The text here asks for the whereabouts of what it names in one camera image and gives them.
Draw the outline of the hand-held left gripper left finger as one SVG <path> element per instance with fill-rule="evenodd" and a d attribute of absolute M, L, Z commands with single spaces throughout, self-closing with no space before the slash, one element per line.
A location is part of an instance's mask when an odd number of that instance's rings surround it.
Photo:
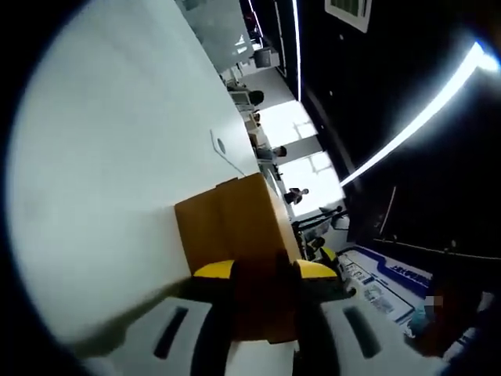
<path fill-rule="evenodd" d="M 86 360 L 92 375 L 223 375 L 232 341 L 236 263 L 199 268 L 178 297 L 138 318 L 109 355 Z"/>

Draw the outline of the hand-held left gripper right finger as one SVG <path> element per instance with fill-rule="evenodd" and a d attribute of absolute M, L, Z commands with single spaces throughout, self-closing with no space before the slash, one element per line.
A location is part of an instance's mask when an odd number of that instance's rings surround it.
<path fill-rule="evenodd" d="M 400 327 L 346 290 L 336 272 L 293 264 L 295 331 L 302 375 L 436 375 L 439 360 L 405 343 Z"/>

